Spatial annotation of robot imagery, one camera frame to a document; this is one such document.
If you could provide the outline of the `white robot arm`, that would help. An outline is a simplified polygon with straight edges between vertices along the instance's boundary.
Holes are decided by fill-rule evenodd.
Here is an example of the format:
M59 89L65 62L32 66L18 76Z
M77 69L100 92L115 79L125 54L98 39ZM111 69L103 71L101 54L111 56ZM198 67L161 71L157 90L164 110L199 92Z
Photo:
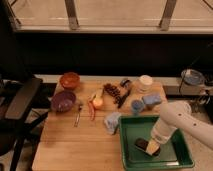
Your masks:
M162 144L166 144L177 129L182 129L213 149L213 126L191 115L191 106L185 101L162 103L159 118L151 130L146 152L153 155Z

